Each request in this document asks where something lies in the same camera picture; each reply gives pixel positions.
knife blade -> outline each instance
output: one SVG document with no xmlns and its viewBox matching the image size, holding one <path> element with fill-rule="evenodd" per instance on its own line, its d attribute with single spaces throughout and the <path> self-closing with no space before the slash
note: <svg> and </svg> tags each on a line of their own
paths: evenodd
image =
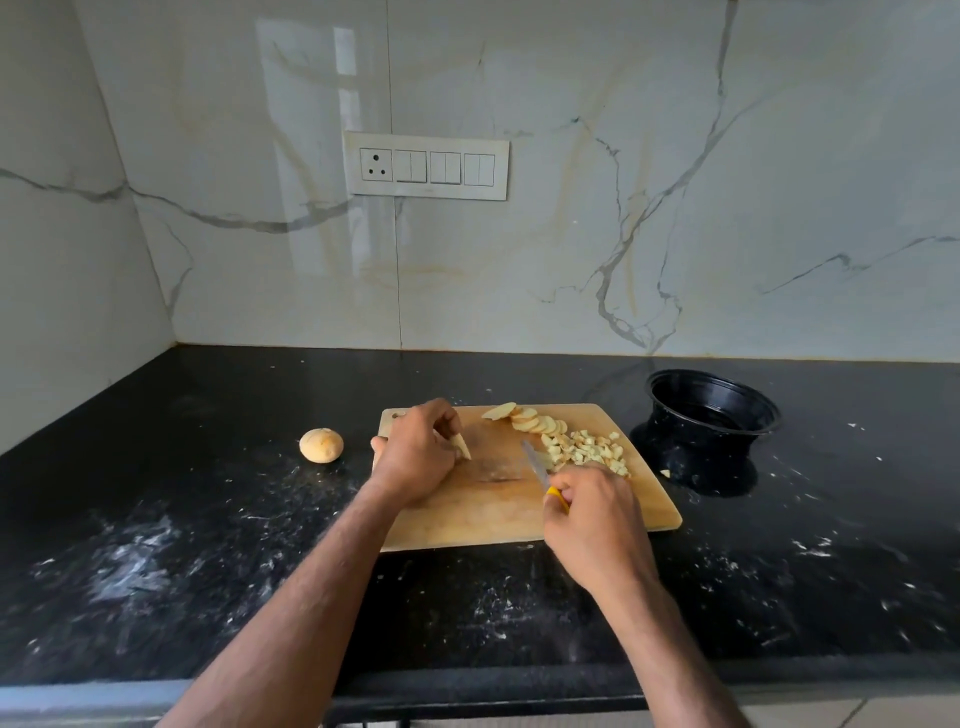
<svg viewBox="0 0 960 728">
<path fill-rule="evenodd" d="M 540 462 L 540 458 L 537 456 L 537 451 L 534 450 L 533 446 L 524 440 L 520 443 L 520 446 L 523 448 L 523 454 L 527 456 L 527 460 L 530 463 L 530 467 L 534 471 L 534 475 L 537 476 L 537 480 L 540 481 L 540 485 L 543 486 L 543 490 L 549 496 L 556 496 L 557 499 L 564 505 L 564 510 L 566 513 L 570 512 L 570 505 L 566 502 L 563 494 L 550 485 L 550 475 L 547 474 L 546 468 L 543 466 L 543 463 Z"/>
</svg>

black countertop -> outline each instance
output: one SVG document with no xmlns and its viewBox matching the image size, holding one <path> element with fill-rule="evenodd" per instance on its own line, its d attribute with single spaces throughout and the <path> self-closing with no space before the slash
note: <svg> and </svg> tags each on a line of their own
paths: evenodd
<svg viewBox="0 0 960 728">
<path fill-rule="evenodd" d="M 349 503 L 386 407 L 590 401 L 629 430 L 646 377 L 678 366 L 784 418 L 751 492 L 667 484 L 684 525 L 653 539 L 725 680 L 960 684 L 960 366 L 178 347 L 0 457 L 0 685 L 195 676 Z M 317 426 L 346 441 L 332 465 L 300 457 Z M 642 705 L 590 598 L 533 543 L 382 556 L 333 713 Z"/>
</svg>

left hand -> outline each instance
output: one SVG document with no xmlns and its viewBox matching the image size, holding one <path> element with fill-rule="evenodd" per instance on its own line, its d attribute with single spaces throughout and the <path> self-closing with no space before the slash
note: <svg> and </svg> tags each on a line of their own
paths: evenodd
<svg viewBox="0 0 960 728">
<path fill-rule="evenodd" d="M 397 496 L 401 507 L 429 495 L 453 469 L 456 448 L 448 439 L 460 430 L 460 416 L 446 400 L 411 407 L 394 420 L 389 440 L 370 440 L 371 482 Z"/>
</svg>

countertop edge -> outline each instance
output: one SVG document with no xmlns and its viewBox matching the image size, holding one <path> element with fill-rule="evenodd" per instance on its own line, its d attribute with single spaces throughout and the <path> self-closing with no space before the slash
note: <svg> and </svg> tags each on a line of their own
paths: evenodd
<svg viewBox="0 0 960 728">
<path fill-rule="evenodd" d="M 960 692 L 960 655 L 773 658 L 713 666 L 744 704 Z M 190 682 L 2 687 L 0 720 L 156 720 Z M 556 715 L 645 708 L 646 700 L 627 666 L 399 670 L 346 680 L 338 686 L 324 724 L 359 719 Z"/>
</svg>

white marble wall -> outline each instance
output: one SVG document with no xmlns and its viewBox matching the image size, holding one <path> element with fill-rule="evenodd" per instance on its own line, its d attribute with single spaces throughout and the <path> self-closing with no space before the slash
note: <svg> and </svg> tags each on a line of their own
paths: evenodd
<svg viewBox="0 0 960 728">
<path fill-rule="evenodd" d="M 78 0 L 181 342 L 395 349 L 394 203 L 341 129 L 388 132 L 382 0 Z"/>
<path fill-rule="evenodd" d="M 77 5 L 182 341 L 960 360 L 960 0 Z M 509 200 L 350 200 L 343 128 Z"/>
<path fill-rule="evenodd" d="M 0 3 L 0 452 L 173 342 L 69 3 Z"/>
</svg>

